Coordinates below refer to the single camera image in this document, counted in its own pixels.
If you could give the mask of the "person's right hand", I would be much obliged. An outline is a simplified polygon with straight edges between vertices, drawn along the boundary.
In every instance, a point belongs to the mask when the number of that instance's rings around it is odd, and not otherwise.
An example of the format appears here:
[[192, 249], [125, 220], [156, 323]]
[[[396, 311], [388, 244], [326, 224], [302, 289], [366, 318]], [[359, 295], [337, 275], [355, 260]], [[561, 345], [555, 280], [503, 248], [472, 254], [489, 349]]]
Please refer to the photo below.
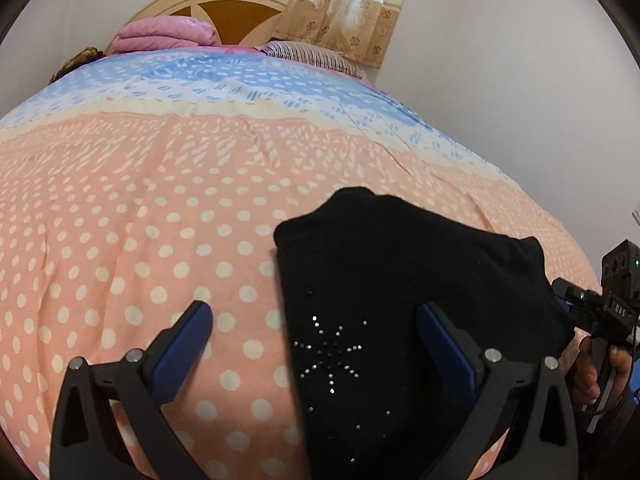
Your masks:
[[[600, 396], [598, 386], [598, 371], [593, 363], [592, 344], [589, 337], [585, 337], [579, 345], [579, 353], [575, 362], [574, 388], [572, 399], [575, 405], [595, 404]], [[615, 372], [611, 396], [606, 406], [611, 406], [627, 387], [630, 375], [632, 357], [624, 348], [613, 346], [610, 351], [610, 363]]]

